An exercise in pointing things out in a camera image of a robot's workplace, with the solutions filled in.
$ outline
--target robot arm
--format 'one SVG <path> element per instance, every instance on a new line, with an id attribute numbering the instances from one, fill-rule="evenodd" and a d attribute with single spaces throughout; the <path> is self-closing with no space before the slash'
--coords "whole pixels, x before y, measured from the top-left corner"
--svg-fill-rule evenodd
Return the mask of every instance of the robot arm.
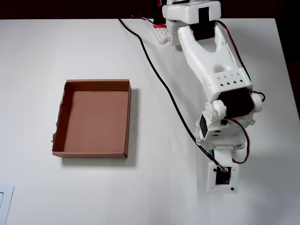
<path id="1" fill-rule="evenodd" d="M 230 35 L 222 22 L 214 21 L 221 17 L 220 2 L 176 2 L 163 6 L 163 16 L 172 45 L 181 45 L 208 100 L 205 111 L 196 122 L 197 143 L 207 150 L 214 150 L 215 159 L 227 168 L 223 172 L 209 162 L 207 190 L 236 192 L 239 165 L 233 162 L 232 151 L 245 147 L 246 133 L 230 120 L 237 121 L 244 128 L 253 125 L 253 113 L 261 111 L 262 100 L 252 92 L 250 77 L 230 41 Z M 215 52 L 206 51 L 197 42 L 211 38 L 211 34 L 215 37 Z"/>

